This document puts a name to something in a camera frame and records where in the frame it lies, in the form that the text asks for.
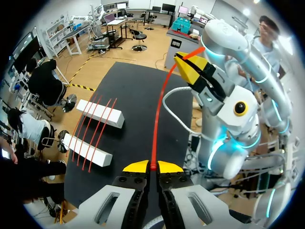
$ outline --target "white shirt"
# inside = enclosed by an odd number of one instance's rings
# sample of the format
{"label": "white shirt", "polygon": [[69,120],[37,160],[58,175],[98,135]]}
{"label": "white shirt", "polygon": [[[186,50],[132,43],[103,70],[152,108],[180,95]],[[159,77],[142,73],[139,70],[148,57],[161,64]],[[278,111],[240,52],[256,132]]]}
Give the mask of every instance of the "white shirt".
{"label": "white shirt", "polygon": [[26,112],[20,116],[22,121],[22,133],[18,131],[20,137],[24,137],[28,140],[39,144],[42,130],[46,126],[45,121],[35,119],[27,109],[23,109]]}
{"label": "white shirt", "polygon": [[[259,36],[254,36],[251,34],[245,35],[245,38],[253,44],[255,48],[258,49],[258,51],[268,60],[268,62],[271,64],[272,68],[274,71],[277,73],[280,69],[280,54],[277,49],[273,48],[268,48],[264,46],[260,40]],[[230,63],[230,64],[225,64],[225,71],[228,75],[228,77],[236,84],[241,87],[244,87],[248,90],[251,90],[251,87],[248,83],[248,80],[245,79],[244,77],[240,76],[238,74],[238,64],[237,63]],[[252,88],[254,91],[258,90],[259,87],[252,83]]]}

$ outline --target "laptop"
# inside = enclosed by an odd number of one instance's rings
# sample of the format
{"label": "laptop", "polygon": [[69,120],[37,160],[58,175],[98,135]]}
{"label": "laptop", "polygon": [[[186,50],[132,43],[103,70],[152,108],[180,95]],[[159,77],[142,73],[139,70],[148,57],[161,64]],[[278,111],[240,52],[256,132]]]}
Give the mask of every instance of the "laptop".
{"label": "laptop", "polygon": [[124,20],[116,20],[112,13],[104,16],[104,19],[107,25],[117,25],[124,21]]}

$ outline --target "black hair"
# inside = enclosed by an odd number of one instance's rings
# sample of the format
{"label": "black hair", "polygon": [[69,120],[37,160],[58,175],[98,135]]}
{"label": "black hair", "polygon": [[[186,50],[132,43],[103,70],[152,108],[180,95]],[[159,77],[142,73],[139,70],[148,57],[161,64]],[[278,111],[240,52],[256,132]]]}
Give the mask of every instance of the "black hair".
{"label": "black hair", "polygon": [[32,73],[33,70],[36,68],[36,66],[37,66],[36,60],[34,58],[30,59],[26,67],[27,72]]}
{"label": "black hair", "polygon": [[259,18],[259,23],[265,22],[277,35],[280,35],[280,29],[277,27],[276,23],[268,18],[267,16],[263,15]]}
{"label": "black hair", "polygon": [[20,111],[16,108],[10,109],[8,113],[8,121],[10,126],[20,133],[22,133],[22,121],[20,120],[20,115],[24,114],[26,111]]}

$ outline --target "computer monitor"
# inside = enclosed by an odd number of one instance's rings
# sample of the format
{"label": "computer monitor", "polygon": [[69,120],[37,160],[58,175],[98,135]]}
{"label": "computer monitor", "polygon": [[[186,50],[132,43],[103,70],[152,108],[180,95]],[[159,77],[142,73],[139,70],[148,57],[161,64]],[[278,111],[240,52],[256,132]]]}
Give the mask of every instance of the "computer monitor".
{"label": "computer monitor", "polygon": [[117,8],[118,8],[118,10],[125,9],[126,8],[126,3],[119,3],[119,4],[117,4]]}
{"label": "computer monitor", "polygon": [[105,22],[108,24],[109,22],[112,22],[115,20],[115,17],[114,15],[111,13],[111,14],[108,14],[106,16],[104,16],[104,19],[105,19]]}
{"label": "computer monitor", "polygon": [[19,56],[14,62],[14,66],[18,73],[21,73],[24,67],[27,65],[28,61],[33,57],[33,55],[39,51],[38,38],[35,37],[30,43],[21,51]]}
{"label": "computer monitor", "polygon": [[184,7],[184,6],[179,6],[178,13],[187,14],[188,12],[189,12],[189,8]]}
{"label": "computer monitor", "polygon": [[174,5],[169,5],[169,4],[163,4],[162,5],[162,10],[168,11],[169,12],[175,12],[176,6]]}
{"label": "computer monitor", "polygon": [[153,6],[153,7],[152,7],[152,11],[158,11],[158,12],[160,12],[160,11],[161,11],[161,7]]}

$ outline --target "white shelving rack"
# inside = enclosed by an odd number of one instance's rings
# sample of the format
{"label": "white shelving rack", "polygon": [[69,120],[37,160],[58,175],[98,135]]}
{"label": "white shelving rack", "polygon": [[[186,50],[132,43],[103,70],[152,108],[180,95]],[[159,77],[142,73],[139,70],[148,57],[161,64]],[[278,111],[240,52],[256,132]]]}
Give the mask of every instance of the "white shelving rack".
{"label": "white shelving rack", "polygon": [[[63,29],[55,32],[56,28],[61,24],[64,26]],[[69,25],[65,23],[65,18],[59,19],[59,21],[52,24],[45,31],[42,31],[48,48],[56,57],[58,57],[58,53],[66,47],[66,43],[65,41],[62,41],[62,38],[69,32]]]}

